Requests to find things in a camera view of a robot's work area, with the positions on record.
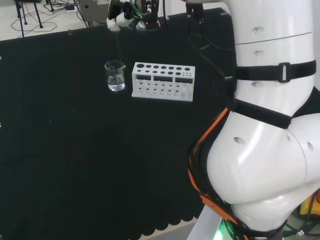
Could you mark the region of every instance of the test tube rack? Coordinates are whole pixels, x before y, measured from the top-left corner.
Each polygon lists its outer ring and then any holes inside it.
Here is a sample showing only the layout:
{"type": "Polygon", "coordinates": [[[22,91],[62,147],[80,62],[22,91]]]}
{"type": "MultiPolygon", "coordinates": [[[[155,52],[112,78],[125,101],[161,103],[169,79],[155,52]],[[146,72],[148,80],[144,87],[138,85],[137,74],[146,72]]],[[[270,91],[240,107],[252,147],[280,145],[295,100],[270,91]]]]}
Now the test tube rack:
{"type": "Polygon", "coordinates": [[[132,97],[193,101],[194,66],[136,62],[132,71],[132,97]]]}

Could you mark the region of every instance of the black tablecloth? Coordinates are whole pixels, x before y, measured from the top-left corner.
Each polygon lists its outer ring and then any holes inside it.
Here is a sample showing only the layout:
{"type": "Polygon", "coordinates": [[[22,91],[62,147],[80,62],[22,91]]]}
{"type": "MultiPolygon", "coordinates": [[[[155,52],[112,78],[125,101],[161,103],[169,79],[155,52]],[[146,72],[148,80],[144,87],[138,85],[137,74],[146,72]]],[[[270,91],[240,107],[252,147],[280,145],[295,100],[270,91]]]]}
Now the black tablecloth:
{"type": "MultiPolygon", "coordinates": [[[[206,11],[206,32],[230,47],[231,18],[221,12],[206,11]]],[[[170,24],[184,34],[185,14],[170,24]]],[[[106,85],[104,64],[119,53],[105,26],[0,42],[4,240],[136,240],[200,214],[187,155],[225,107],[224,83],[165,29],[125,30],[119,42],[127,72],[117,93],[106,85]],[[132,98],[135,62],[195,66],[193,102],[132,98]]],[[[233,52],[206,55],[234,75],[233,52]]]]}

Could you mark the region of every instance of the strap buckle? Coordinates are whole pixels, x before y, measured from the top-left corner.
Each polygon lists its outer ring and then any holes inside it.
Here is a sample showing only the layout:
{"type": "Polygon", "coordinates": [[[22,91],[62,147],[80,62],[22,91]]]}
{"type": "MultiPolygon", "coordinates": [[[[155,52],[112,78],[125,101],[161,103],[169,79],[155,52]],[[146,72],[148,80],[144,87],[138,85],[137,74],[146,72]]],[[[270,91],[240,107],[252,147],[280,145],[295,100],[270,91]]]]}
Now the strap buckle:
{"type": "Polygon", "coordinates": [[[279,76],[278,81],[280,83],[289,83],[292,79],[290,62],[282,62],[279,64],[279,67],[281,68],[281,75],[279,76]]]}

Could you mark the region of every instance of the glass beaker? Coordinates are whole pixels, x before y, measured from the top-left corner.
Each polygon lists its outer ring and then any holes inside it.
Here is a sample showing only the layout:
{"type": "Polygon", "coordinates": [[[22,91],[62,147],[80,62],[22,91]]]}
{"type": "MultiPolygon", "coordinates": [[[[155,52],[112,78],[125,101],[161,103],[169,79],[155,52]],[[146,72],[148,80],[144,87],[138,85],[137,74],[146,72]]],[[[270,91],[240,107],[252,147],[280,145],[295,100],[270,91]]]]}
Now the glass beaker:
{"type": "Polygon", "coordinates": [[[115,92],[124,89],[126,65],[121,61],[112,60],[108,61],[104,68],[109,89],[115,92]]]}

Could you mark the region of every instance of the water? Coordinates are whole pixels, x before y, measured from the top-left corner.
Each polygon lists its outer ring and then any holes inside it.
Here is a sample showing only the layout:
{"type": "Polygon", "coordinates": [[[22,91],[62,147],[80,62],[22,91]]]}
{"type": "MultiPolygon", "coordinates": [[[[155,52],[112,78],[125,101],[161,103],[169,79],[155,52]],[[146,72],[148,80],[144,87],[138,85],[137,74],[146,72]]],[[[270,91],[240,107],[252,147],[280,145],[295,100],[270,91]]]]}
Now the water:
{"type": "Polygon", "coordinates": [[[108,78],[108,87],[111,91],[121,91],[125,88],[125,79],[122,75],[110,76],[108,78]]]}

